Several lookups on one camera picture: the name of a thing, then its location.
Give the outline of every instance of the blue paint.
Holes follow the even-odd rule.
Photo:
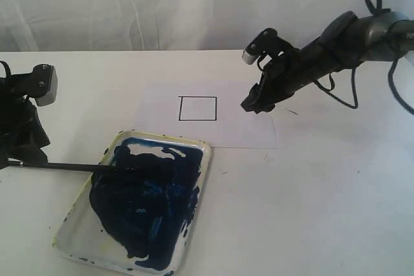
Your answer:
[[[128,145],[136,143],[162,147],[174,159],[131,154]],[[93,174],[92,208],[106,232],[126,248],[129,258],[148,256],[136,265],[158,271],[169,266],[179,235],[194,217],[201,159],[199,149],[128,138],[115,148],[112,165],[136,171],[121,171],[125,178]]]

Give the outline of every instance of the white paper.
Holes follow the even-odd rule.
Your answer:
[[[270,116],[240,106],[250,87],[200,82],[148,87],[140,96],[135,129],[202,140],[213,147],[276,148]]]

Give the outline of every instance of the white backdrop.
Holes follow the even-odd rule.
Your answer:
[[[384,6],[414,17],[414,0]],[[0,50],[243,48],[266,27],[302,47],[364,0],[1,0]]]

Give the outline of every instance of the white table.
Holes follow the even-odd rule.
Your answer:
[[[135,96],[144,84],[259,79],[232,50],[0,53],[0,59],[15,73],[38,63],[57,68],[57,100],[38,109],[51,162],[97,163],[118,131],[134,127]],[[216,148],[179,275],[412,275],[414,118],[388,89],[389,66],[358,69],[356,111],[315,86],[280,103],[271,112],[279,149]],[[335,75],[336,93],[346,99],[349,75]],[[395,80],[414,104],[414,70],[405,59]],[[116,275],[52,250],[87,175],[0,171],[0,275]]]

